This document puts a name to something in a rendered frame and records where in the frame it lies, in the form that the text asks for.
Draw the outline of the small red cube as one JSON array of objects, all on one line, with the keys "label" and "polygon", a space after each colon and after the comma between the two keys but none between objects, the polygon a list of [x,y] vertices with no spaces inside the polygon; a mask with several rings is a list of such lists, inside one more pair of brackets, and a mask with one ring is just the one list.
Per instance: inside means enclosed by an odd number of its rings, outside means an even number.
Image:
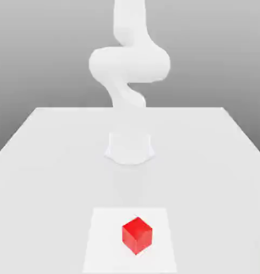
[{"label": "small red cube", "polygon": [[140,217],[122,226],[122,242],[135,254],[152,244],[153,229]]}]

